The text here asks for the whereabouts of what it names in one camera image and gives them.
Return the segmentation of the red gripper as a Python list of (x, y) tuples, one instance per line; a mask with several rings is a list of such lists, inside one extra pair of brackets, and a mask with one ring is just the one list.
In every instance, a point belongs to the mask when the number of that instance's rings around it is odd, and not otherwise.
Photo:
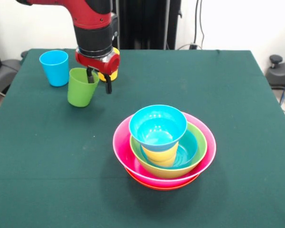
[(87, 80), (88, 83), (94, 83), (93, 69), (97, 70), (104, 74), (105, 82), (106, 82), (106, 92), (107, 94), (112, 93), (112, 81), (110, 74), (115, 72), (120, 64), (120, 55), (111, 51), (107, 56), (100, 58), (93, 58), (84, 56), (79, 50), (76, 50), (75, 54), (76, 60), (79, 64), (87, 67)]

